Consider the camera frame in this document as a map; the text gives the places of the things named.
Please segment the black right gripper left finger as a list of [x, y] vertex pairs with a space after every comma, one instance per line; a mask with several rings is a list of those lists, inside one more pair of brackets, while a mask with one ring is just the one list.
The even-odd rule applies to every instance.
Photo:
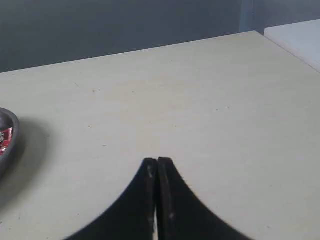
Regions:
[[121, 196], [69, 240], [152, 240], [155, 225], [157, 161], [145, 158]]

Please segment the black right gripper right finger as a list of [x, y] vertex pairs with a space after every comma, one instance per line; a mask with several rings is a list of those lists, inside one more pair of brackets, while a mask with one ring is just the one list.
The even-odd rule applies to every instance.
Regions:
[[160, 240], [248, 240], [211, 212], [167, 157], [158, 158], [157, 228]]

